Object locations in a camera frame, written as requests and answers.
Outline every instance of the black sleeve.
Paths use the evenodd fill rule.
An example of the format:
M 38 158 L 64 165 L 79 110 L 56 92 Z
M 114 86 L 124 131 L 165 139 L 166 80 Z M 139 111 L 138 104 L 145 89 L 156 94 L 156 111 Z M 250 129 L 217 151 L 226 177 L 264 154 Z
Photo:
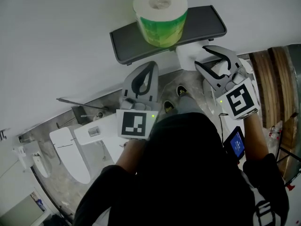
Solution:
M 281 217 L 284 225 L 289 210 L 288 197 L 273 154 L 260 161 L 246 161 L 244 173 L 259 193 L 270 202 L 272 209 Z
M 76 209 L 73 226 L 91 226 L 111 207 L 134 180 L 122 167 L 105 167 L 86 192 Z

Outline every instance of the blue screen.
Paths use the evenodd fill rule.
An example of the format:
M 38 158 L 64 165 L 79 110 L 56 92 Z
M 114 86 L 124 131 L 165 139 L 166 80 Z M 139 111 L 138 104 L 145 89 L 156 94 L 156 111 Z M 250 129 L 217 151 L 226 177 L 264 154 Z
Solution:
M 241 153 L 244 151 L 244 144 L 240 138 L 240 134 L 236 133 L 230 143 L 235 152 L 235 155 L 239 157 L 239 155 L 241 155 Z

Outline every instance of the tile floor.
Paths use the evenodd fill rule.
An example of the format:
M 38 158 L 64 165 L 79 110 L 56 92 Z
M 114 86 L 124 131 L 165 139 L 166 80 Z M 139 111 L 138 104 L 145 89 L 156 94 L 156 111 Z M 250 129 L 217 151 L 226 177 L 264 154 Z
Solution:
M 171 100 L 174 102 L 175 106 L 178 103 L 178 97 L 175 93 L 175 88 L 178 84 L 183 84 L 187 90 L 190 92 L 190 94 L 195 98 L 198 105 L 201 107 L 201 109 L 209 116 L 210 111 L 206 105 L 205 96 L 203 93 L 203 86 L 202 81 L 203 77 L 200 73 L 195 71 L 177 71 L 170 74 L 162 75 L 159 77 L 159 101 L 164 102 L 166 99 Z M 118 107 L 118 99 L 121 94 L 121 90 L 116 91 L 112 94 L 106 95 L 102 98 L 99 98 L 97 100 L 94 100 L 88 105 L 95 105 L 95 106 L 107 106 L 111 109 L 110 112 L 107 112 L 105 114 L 111 114 L 113 113 Z M 87 114 L 96 114 L 98 113 L 97 109 L 92 108 L 86 108 L 85 111 Z M 60 159 L 58 158 L 56 151 L 51 143 L 49 133 L 57 130 L 56 123 L 59 125 L 64 124 L 66 121 L 72 119 L 74 117 L 73 111 L 68 111 L 64 114 L 61 114 L 41 125 L 38 127 L 32 129 L 31 131 L 25 133 L 22 138 L 30 138 L 37 140 L 39 143 L 39 146 L 42 150 L 42 152 L 47 156 L 47 158 L 50 160 L 52 164 L 52 174 L 49 178 L 44 178 L 39 171 L 36 169 L 37 176 L 41 180 L 43 186 L 49 193 L 49 195 L 52 197 L 52 199 L 55 201 L 55 203 L 62 207 L 64 212 L 67 215 L 71 215 L 71 218 L 73 217 L 76 208 L 88 190 L 88 188 L 91 186 L 91 184 L 94 182 L 95 178 L 92 179 L 92 181 L 87 184 L 81 184 L 77 182 L 67 171 L 67 169 L 64 167 L 64 165 L 60 162 Z M 221 126 L 218 119 L 218 116 L 209 116 L 210 120 L 215 124 L 217 127 L 217 130 L 219 133 L 221 133 Z M 74 120 L 67 124 L 66 126 L 76 124 L 77 121 Z M 268 134 L 268 130 L 264 130 L 269 150 L 273 153 L 276 152 L 277 148 L 277 141 L 274 139 L 271 139 Z M 106 161 L 103 162 L 103 167 L 113 164 L 113 161 L 111 160 L 111 157 L 108 153 L 108 151 L 105 149 L 104 152 L 100 152 L 101 154 L 104 153 L 106 156 Z

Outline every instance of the black shelf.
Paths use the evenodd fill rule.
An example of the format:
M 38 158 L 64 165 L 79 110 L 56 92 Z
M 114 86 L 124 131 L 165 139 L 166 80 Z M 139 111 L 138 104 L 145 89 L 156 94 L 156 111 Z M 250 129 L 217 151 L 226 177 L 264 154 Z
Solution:
M 132 23 L 110 33 L 114 53 L 117 61 L 122 65 L 167 50 L 174 50 L 176 46 L 200 40 L 213 40 L 227 33 L 222 19 L 211 6 L 189 8 L 183 34 L 180 40 L 169 48 L 158 48 L 146 42 L 141 35 L 137 23 Z

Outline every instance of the shoe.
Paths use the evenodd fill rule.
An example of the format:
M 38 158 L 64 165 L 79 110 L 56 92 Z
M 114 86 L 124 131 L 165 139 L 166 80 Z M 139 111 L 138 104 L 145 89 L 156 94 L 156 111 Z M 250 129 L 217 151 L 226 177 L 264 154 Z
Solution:
M 172 109 L 174 109 L 174 105 L 173 103 L 171 103 L 170 101 L 165 101 L 164 102 L 164 110 L 165 110 L 165 113 L 168 113 L 170 112 Z
M 187 93 L 187 89 L 183 85 L 178 85 L 178 87 L 177 87 L 178 97 L 180 97 L 180 95 L 183 93 Z

